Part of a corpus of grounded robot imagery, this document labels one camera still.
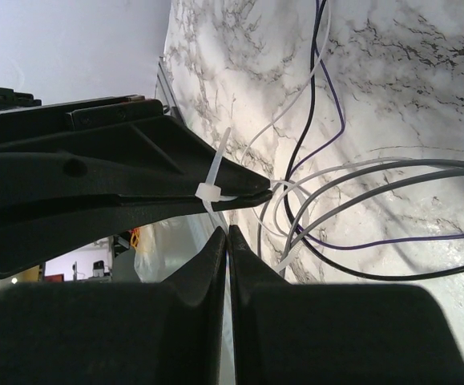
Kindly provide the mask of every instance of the purple wire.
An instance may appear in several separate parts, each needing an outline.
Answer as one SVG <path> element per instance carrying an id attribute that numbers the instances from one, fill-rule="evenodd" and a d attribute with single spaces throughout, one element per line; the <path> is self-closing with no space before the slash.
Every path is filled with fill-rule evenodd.
<path id="1" fill-rule="evenodd" d="M 329 85 L 329 90 L 331 91 L 333 95 L 333 99 L 335 101 L 335 105 L 337 106 L 337 112 L 338 112 L 338 117 L 340 118 L 341 121 L 341 129 L 340 131 L 333 137 L 331 138 L 328 142 L 320 146 L 317 150 L 309 153 L 307 156 L 305 156 L 298 164 L 294 166 L 292 171 L 290 172 L 290 175 L 292 175 L 297 168 L 299 168 L 304 162 L 309 160 L 312 156 L 315 156 L 318 152 L 324 150 L 327 148 L 331 143 L 333 143 L 335 140 L 337 140 L 345 131 L 345 119 L 344 115 L 342 114 L 342 109 L 340 102 L 338 101 L 337 93 L 335 92 L 335 87 L 333 86 L 333 82 L 331 81 L 331 78 L 329 77 L 328 70 L 326 69 L 326 65 L 324 64 L 323 61 L 321 61 L 321 67 L 322 71 L 325 73 L 326 80 L 328 81 Z M 301 226 L 297 226 L 297 228 L 301 231 L 303 228 Z M 433 237 L 405 237 L 405 238 L 395 238 L 395 239 L 386 239 L 382 241 L 375 241 L 375 242 L 370 242 L 370 243 L 364 243 L 361 245 L 353 245 L 353 246 L 337 246 L 337 245 L 331 245 L 329 243 L 323 242 L 320 239 L 315 238 L 312 235 L 307 236 L 308 239 L 316 242 L 317 244 L 327 247 L 329 249 L 335 249 L 335 250 L 359 250 L 359 249 L 367 249 L 369 247 L 374 247 L 374 246 L 379 246 L 379 245 L 392 245 L 396 243 L 405 243 L 405 242 L 422 242 L 422 241 L 447 241 L 447 240 L 454 240 L 454 239 L 464 239 L 464 234 L 452 234 L 452 235 L 437 235 Z"/>

